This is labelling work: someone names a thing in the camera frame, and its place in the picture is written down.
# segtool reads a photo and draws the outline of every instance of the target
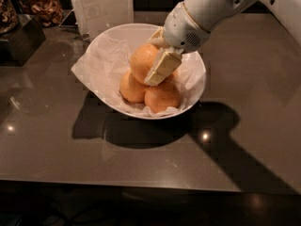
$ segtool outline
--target glass jar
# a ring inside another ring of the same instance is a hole
[[[18,14],[11,1],[0,0],[0,34],[9,32],[18,23]]]
[[[24,14],[36,15],[43,27],[59,25],[63,20],[63,9],[58,0],[18,0]]]

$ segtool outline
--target dark floor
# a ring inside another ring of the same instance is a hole
[[[301,225],[298,195],[8,182],[0,188],[0,226]]]

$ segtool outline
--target table surface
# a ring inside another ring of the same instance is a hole
[[[297,194],[301,49],[270,14],[226,20],[200,49],[200,102],[128,118],[72,74],[88,43],[44,29],[23,67],[0,67],[0,180]]]

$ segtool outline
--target gray countertop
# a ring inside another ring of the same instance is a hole
[[[301,49],[269,14],[240,14],[201,48],[200,103],[162,121],[104,105],[71,73],[76,30],[0,67],[0,180],[301,192]]]

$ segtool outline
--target white bowl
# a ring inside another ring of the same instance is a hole
[[[182,57],[180,74],[185,86],[180,108],[152,113],[146,106],[130,105],[119,93],[119,80],[130,69],[131,53],[145,43],[158,28],[152,24],[123,24],[104,31],[93,40],[85,54],[71,68],[77,78],[105,104],[127,116],[144,120],[161,120],[178,116],[191,108],[205,89],[206,70],[198,52]]]

